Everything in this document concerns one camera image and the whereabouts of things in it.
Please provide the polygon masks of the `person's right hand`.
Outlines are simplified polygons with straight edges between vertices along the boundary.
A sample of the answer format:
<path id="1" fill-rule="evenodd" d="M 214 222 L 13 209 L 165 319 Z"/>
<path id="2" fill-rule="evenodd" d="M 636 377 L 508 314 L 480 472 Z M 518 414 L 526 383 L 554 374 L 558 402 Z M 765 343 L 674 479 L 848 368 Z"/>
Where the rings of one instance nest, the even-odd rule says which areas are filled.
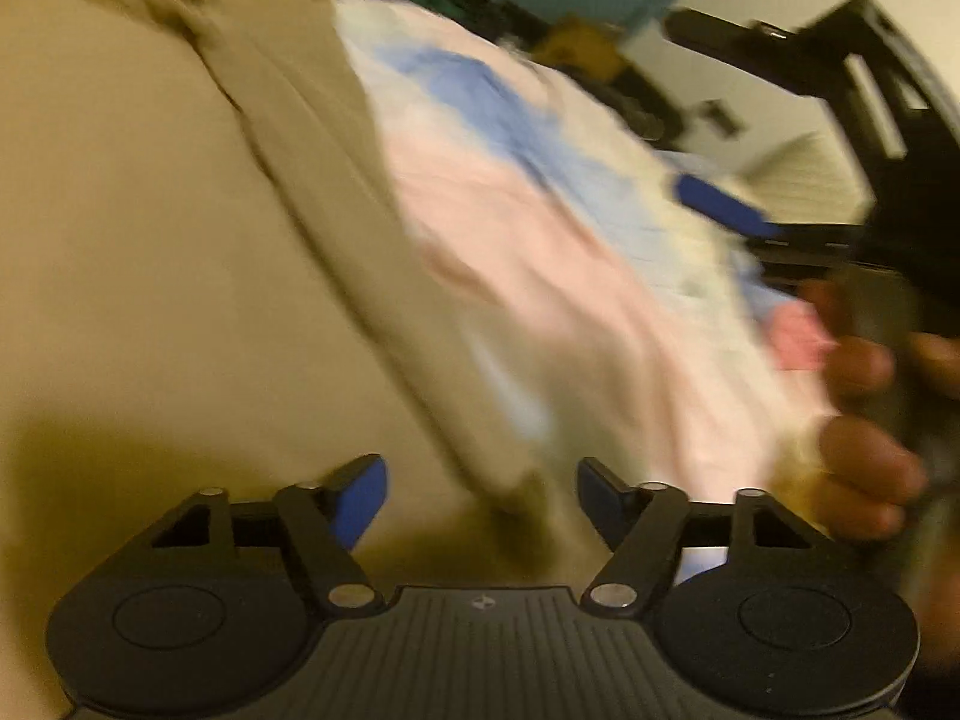
<path id="1" fill-rule="evenodd" d="M 896 362 L 882 344 L 858 337 L 843 293 L 829 281 L 806 281 L 809 301 L 835 346 L 823 383 L 836 415 L 818 438 L 825 476 L 815 486 L 818 522 L 838 538 L 877 543 L 901 532 L 908 505 L 929 486 L 918 455 L 867 416 L 867 408 L 892 387 Z"/>

